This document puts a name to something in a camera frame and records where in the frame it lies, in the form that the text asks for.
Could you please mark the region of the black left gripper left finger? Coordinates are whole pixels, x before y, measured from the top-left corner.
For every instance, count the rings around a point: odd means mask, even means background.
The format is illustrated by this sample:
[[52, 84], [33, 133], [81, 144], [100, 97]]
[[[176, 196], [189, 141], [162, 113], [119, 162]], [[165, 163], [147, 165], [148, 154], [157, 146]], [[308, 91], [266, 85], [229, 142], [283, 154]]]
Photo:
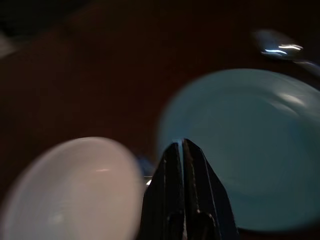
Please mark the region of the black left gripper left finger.
[[181, 240], [185, 203], [179, 144], [172, 143], [162, 154], [142, 203], [142, 240]]

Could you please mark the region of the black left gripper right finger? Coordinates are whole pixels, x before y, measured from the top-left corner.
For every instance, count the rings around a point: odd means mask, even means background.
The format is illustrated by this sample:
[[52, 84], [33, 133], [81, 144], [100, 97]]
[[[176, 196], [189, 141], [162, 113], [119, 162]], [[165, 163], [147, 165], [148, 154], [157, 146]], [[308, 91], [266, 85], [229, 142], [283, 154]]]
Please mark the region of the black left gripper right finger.
[[186, 232], [189, 240], [238, 240], [228, 194], [203, 151], [183, 140]]

